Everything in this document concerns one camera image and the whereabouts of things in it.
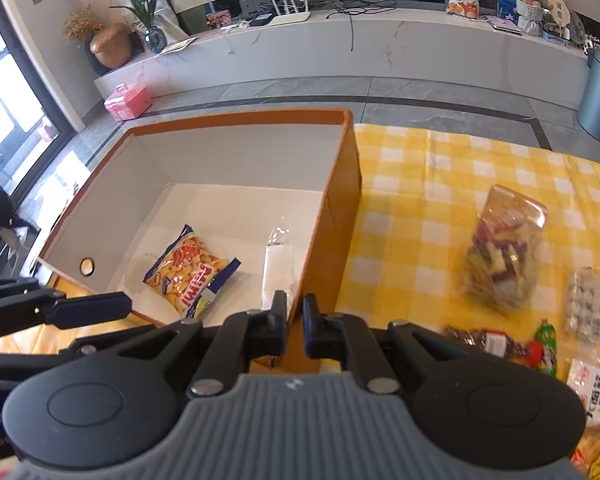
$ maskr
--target dark floor border strip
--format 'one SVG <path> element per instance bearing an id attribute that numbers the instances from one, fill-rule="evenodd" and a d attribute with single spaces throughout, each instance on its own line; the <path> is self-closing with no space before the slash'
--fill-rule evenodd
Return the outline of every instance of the dark floor border strip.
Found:
<path id="1" fill-rule="evenodd" d="M 100 145 L 100 147 L 93 153 L 93 155 L 91 155 L 89 157 L 89 160 L 87 160 L 87 163 L 85 164 L 85 166 L 89 167 L 89 165 L 93 162 L 93 159 L 96 158 L 98 156 L 98 154 L 102 151 L 102 149 L 109 143 L 109 141 L 111 139 L 113 139 L 113 137 L 116 135 L 116 133 L 118 133 L 120 131 L 120 128 L 122 128 L 122 124 L 119 124 L 110 134 L 109 137 L 107 137 L 107 139 Z"/>
<path id="2" fill-rule="evenodd" d="M 463 105 L 460 103 L 447 103 L 444 101 L 430 101 L 428 99 L 413 99 L 407 97 L 384 97 L 384 96 L 363 96 L 363 95 L 289 95 L 278 97 L 253 97 L 248 99 L 234 99 L 231 101 L 215 101 L 213 103 L 200 103 L 196 105 L 187 105 L 174 108 L 165 108 L 164 110 L 155 110 L 148 112 L 143 117 L 155 117 L 179 112 L 191 112 L 194 110 L 203 110 L 204 108 L 225 108 L 229 106 L 260 105 L 267 103 L 364 103 L 364 104 L 382 104 L 396 106 L 417 106 L 423 108 L 436 108 L 438 110 L 451 110 L 455 112 L 468 112 L 471 114 L 484 115 L 487 117 L 496 117 L 508 121 L 517 121 L 528 124 L 538 146 L 544 150 L 553 151 L 549 139 L 547 139 L 540 121 L 535 117 L 522 116 L 512 112 L 502 110 L 492 110 L 473 105 Z"/>

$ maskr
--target pink storage box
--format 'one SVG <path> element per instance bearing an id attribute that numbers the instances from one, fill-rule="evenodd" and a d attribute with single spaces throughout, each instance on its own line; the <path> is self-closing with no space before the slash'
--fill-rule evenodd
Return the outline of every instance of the pink storage box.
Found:
<path id="1" fill-rule="evenodd" d="M 104 107 L 117 121 L 137 119 L 151 106 L 151 98 L 146 86 L 135 83 L 131 86 L 116 86 L 116 91 L 104 101 Z"/>

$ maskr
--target gingham tablecloth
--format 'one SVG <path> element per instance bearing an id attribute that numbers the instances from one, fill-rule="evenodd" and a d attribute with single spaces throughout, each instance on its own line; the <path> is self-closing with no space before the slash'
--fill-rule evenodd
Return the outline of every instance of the gingham tablecloth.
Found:
<path id="1" fill-rule="evenodd" d="M 600 164 L 419 128 L 357 124 L 356 138 L 363 192 L 337 310 L 376 328 L 405 319 L 432 330 L 504 330 L 520 342 L 546 318 L 564 376 L 566 360 L 586 350 L 562 330 L 566 277 L 577 267 L 600 269 Z M 493 184 L 549 211 L 538 286 L 506 316 L 462 293 L 463 255 Z"/>

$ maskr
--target storage box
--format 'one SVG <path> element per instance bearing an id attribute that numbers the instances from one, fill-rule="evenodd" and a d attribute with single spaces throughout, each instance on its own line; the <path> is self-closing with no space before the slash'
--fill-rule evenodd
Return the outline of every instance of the storage box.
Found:
<path id="1" fill-rule="evenodd" d="M 104 107 L 117 121 L 137 119 L 151 106 L 151 98 L 146 87 L 140 83 L 131 86 L 122 84 L 105 101 Z"/>
<path id="2" fill-rule="evenodd" d="M 349 253 L 362 178 L 348 110 L 277 110 L 202 116 L 130 129 L 97 166 L 40 259 L 94 292 L 122 290 L 157 324 L 179 319 L 142 282 L 191 225 L 209 250 L 242 265 L 200 315 L 219 325 L 260 308 L 266 243 L 290 230 L 297 280 L 282 366 L 317 371 L 304 358 L 298 303 L 314 293 L 332 312 Z M 83 276 L 80 263 L 94 261 Z"/>

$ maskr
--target brown vase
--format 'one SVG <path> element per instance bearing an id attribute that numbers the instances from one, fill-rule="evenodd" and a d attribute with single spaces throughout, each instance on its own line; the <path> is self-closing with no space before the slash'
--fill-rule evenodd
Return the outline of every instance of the brown vase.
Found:
<path id="1" fill-rule="evenodd" d="M 96 34 L 90 50 L 104 66 L 120 68 L 131 59 L 131 40 L 124 23 L 113 23 Z"/>

